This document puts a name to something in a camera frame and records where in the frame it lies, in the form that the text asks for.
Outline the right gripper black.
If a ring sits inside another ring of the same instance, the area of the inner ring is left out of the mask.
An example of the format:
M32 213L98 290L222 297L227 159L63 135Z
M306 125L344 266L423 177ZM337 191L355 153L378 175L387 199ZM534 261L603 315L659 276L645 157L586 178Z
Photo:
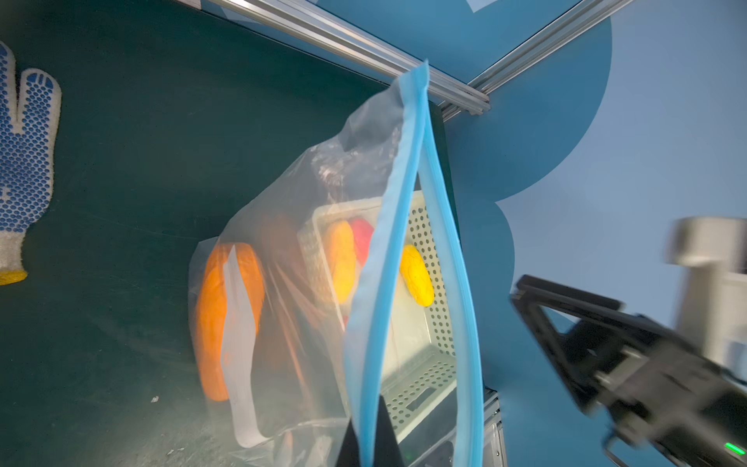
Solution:
M603 406L616 441L676 466L746 463L746 388L673 330L622 302L525 274L511 301L578 409Z

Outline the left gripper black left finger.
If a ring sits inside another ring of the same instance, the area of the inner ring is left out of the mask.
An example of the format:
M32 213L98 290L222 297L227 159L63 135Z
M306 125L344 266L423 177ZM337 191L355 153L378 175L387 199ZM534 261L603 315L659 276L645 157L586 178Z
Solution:
M349 422L342 445L340 446L340 452L338 453L338 459L335 464L336 467L360 467L359 458L359 446L358 439L355 433L352 421Z

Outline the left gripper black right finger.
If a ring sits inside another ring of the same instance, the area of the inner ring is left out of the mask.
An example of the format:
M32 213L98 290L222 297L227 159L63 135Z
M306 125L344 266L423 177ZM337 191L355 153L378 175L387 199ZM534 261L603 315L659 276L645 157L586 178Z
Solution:
M382 396L379 397L379 408L377 409L377 432L375 432L375 457L373 459L373 466L375 467L405 466Z

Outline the clear zip-top bag blue zipper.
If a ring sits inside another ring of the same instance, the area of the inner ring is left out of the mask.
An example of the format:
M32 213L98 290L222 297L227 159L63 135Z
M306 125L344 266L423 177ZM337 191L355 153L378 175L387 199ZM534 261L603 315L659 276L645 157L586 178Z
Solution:
M188 276L198 377L241 466L484 460L475 309L420 65L305 150Z

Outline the large orange mango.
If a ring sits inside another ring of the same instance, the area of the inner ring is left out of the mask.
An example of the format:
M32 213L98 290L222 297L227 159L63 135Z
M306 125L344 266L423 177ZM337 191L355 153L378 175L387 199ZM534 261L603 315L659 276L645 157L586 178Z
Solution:
M227 294L224 266L235 248L244 287L250 299L256 327L260 325L266 297L265 282L260 258L247 243L222 243L216 246L207 259L202 277L202 287L196 301L196 363L205 395L212 401L229 399L221 369Z

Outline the yellow mango right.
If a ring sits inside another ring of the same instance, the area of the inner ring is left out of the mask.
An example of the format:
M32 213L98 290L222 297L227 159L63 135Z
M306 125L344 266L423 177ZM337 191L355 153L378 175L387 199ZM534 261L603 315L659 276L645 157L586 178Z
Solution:
M422 256L411 244L406 244L403 248L400 274L414 301L420 307L431 307L435 300L435 292L430 274Z

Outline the red orange mango top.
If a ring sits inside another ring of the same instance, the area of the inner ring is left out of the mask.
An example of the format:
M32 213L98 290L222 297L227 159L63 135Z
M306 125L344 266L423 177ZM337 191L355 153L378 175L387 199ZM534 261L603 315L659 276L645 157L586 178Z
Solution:
M363 218L354 218L349 222L349 225L353 233L356 259L359 265L363 267L369 258L371 240L375 229Z

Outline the pale green perforated plastic basket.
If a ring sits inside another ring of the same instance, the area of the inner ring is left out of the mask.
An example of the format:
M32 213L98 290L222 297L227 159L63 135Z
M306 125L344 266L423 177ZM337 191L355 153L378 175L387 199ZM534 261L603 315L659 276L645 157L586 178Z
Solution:
M342 341L351 303L338 302L323 239L336 221L362 218L377 223L380 198L316 208L298 233L321 330L341 393L346 392ZM406 243L423 258L435 292L430 307L418 305L404 280L397 282L382 369L381 394L396 439L410 434L456 387L456 360L442 268L422 192L412 195Z

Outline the blue dotted work glove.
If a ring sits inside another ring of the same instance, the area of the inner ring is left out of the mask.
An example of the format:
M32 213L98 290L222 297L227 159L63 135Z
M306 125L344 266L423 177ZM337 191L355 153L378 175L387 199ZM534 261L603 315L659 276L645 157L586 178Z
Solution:
M49 73L18 73L12 50L1 45L1 284L27 278L21 251L29 227L50 206L54 144L62 91Z

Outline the aluminium frame right post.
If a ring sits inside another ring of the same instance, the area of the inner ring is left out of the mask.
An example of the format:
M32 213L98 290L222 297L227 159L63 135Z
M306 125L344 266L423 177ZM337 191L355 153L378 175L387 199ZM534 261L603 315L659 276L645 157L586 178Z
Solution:
M468 86L484 95L490 95L630 3L630 0L579 1L486 68Z

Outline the aluminium frame back bar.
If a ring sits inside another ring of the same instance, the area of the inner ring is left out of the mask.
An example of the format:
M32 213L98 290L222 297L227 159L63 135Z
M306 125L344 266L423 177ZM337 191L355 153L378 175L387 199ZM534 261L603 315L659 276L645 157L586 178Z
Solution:
M425 63L307 1L226 0L216 4L390 78ZM431 95L472 115L490 109L486 93L434 67L429 73Z

